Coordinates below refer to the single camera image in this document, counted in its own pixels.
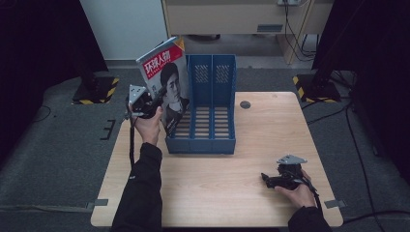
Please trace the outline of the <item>black curtain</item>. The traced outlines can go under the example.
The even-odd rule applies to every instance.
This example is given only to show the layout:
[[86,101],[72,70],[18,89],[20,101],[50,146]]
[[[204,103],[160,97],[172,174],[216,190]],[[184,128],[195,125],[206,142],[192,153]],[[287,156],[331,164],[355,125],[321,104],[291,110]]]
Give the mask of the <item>black curtain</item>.
[[367,133],[410,185],[410,0],[335,0],[312,68],[357,75]]
[[11,155],[47,88],[106,65],[80,0],[0,0],[0,163]]

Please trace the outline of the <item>magazine with portrait cover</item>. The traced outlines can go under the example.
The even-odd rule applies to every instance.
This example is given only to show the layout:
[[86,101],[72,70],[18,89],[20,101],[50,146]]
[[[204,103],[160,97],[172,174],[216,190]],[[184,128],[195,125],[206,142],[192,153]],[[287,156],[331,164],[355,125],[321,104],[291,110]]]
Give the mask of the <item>magazine with portrait cover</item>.
[[173,133],[190,107],[190,84],[184,40],[172,37],[136,59],[153,98],[161,97],[162,124]]

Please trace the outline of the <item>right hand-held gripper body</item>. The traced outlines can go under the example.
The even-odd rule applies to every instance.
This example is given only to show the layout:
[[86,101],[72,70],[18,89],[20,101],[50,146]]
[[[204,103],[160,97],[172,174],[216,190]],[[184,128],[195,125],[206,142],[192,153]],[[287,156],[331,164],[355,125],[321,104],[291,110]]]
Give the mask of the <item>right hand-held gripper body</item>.
[[278,173],[281,179],[280,186],[293,190],[299,184],[305,184],[307,181],[302,172],[302,163],[306,162],[306,159],[293,155],[286,155],[278,159]]

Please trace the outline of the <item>beige wooden cabinet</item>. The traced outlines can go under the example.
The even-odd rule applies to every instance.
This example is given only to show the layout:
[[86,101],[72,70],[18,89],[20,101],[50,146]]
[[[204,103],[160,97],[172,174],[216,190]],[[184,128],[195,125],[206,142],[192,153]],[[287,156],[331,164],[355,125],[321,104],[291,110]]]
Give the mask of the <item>beige wooden cabinet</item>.
[[302,0],[278,6],[278,0],[161,0],[167,34],[274,34],[291,64],[305,35],[320,35],[335,0]]

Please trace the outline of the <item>person's left hand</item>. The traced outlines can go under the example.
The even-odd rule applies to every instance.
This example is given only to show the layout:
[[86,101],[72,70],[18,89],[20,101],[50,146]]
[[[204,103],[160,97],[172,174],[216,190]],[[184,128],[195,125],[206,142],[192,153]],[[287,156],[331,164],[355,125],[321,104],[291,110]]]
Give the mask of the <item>person's left hand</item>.
[[156,110],[155,115],[149,119],[134,118],[133,126],[137,129],[141,136],[143,143],[149,143],[154,146],[157,145],[159,141],[160,134],[160,123],[162,116],[162,108],[159,106]]

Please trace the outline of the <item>black stand with striped base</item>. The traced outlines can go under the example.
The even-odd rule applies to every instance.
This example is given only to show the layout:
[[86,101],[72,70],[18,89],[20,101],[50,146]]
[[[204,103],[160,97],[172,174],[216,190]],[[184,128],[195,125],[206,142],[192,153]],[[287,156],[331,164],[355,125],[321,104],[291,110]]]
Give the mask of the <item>black stand with striped base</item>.
[[73,95],[73,104],[108,103],[113,96],[119,78],[108,71],[93,72],[88,67],[79,67],[79,84]]
[[292,80],[302,102],[339,102],[340,94],[330,81],[332,70],[321,68],[310,74],[297,74]]

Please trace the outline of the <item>blue plastic file rack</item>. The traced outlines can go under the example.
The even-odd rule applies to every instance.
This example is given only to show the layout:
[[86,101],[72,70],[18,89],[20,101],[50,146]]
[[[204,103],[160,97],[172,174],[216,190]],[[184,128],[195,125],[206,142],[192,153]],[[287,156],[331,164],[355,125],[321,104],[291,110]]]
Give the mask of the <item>blue plastic file rack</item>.
[[236,56],[189,55],[190,110],[165,138],[171,154],[234,153]]

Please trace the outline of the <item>person's right hand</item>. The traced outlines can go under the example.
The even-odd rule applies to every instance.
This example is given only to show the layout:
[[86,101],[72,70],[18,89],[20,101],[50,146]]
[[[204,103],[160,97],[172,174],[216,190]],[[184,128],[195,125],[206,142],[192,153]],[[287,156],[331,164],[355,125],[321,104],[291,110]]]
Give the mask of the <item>person's right hand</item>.
[[297,209],[316,206],[314,194],[305,184],[300,184],[293,190],[283,187],[275,187],[275,191],[287,197]]

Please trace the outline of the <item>grey tape strip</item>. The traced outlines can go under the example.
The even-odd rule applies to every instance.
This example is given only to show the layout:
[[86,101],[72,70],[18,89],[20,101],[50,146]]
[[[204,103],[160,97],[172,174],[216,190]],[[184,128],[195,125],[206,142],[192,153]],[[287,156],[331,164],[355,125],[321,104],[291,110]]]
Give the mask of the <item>grey tape strip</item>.
[[327,209],[331,208],[344,208],[346,203],[343,200],[329,200],[324,202]]
[[108,199],[96,199],[86,204],[86,209],[93,211],[96,206],[107,206]]

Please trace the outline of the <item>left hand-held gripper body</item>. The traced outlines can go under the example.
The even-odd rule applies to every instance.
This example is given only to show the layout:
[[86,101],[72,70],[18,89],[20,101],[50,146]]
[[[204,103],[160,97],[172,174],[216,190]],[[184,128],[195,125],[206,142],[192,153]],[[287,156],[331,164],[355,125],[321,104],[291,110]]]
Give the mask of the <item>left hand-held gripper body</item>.
[[150,119],[156,114],[149,91],[144,86],[131,85],[128,96],[128,111],[131,118]]

